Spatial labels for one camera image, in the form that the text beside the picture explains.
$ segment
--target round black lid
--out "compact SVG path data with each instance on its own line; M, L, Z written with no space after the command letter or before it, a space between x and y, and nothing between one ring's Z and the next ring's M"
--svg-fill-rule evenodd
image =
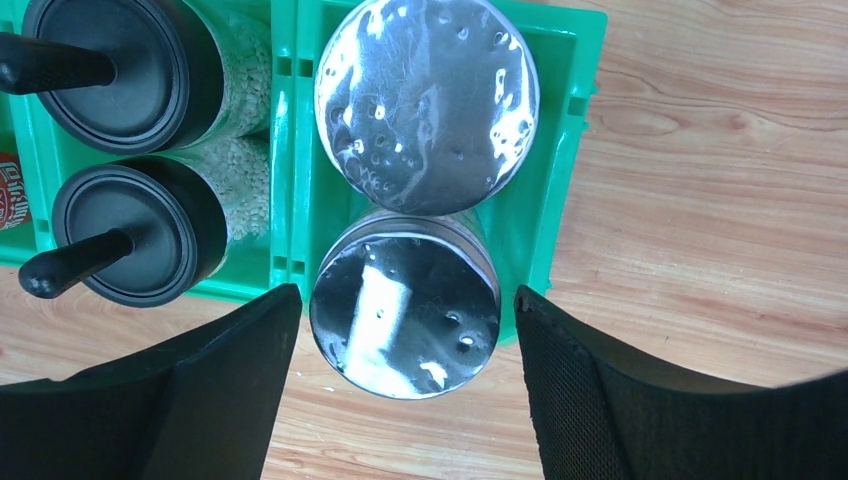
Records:
M106 54L106 86L39 93L83 143L137 155L188 145L214 123L224 73L215 40L180 0L32 0L23 34Z
M127 233L129 255L85 280L101 296L132 307L168 303L218 267L227 244L215 194L179 162L143 157L79 172L53 208L60 247L112 229Z

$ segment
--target jar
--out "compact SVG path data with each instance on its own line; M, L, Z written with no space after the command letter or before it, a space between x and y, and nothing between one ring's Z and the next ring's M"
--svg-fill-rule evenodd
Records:
M500 331L500 286L481 238L470 212L376 210L357 220L324 258L309 307L330 365L388 398L430 398L470 381Z
M54 204L59 248L21 267L21 285L56 298L83 281L133 307L176 299L264 241L269 151L260 140L225 139L80 171Z
M140 155L269 126L271 29L249 9L181 0L32 0L0 35L14 81L83 143Z
M0 230L15 228L31 218L21 163L14 155L0 153Z
M327 43L315 117L354 189L395 212L447 215L518 172L539 123L538 75L486 0L366 0Z

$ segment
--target lid handle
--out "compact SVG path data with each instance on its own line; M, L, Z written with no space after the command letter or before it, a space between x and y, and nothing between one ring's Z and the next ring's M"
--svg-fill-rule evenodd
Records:
M18 271L18 281L28 293L54 299L86 278L131 254L132 238L118 229L39 253Z
M0 91L12 95L109 85L115 65L105 54L0 33Z

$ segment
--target wooden floor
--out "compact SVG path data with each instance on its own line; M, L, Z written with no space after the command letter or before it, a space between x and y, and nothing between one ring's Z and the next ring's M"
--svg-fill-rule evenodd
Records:
M610 25L549 297L735 380L848 368L848 3L568 5ZM82 289L46 303L12 270L0 297L0 383L64 378L233 308L132 311ZM518 348L455 393L396 402L351 388L304 328L265 476L541 478Z

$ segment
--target green container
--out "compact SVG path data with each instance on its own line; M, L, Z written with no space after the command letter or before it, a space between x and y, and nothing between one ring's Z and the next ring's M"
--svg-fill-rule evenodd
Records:
M268 246L234 253L189 293L247 302L281 283L296 283L308 305L321 260L365 207L333 168L318 138L313 74L324 45L356 0L191 0L271 19L271 237ZM536 60L539 130L515 178L477 208L504 292L500 343L515 339L511 299L519 284L544 292L560 218L601 54L606 15L495 1L518 27ZM20 31L28 0L0 2L0 30ZM0 150L21 158L33 222L0 232L0 263L19 266L55 248L53 199L75 172L120 157L65 133L35 95L0 94Z

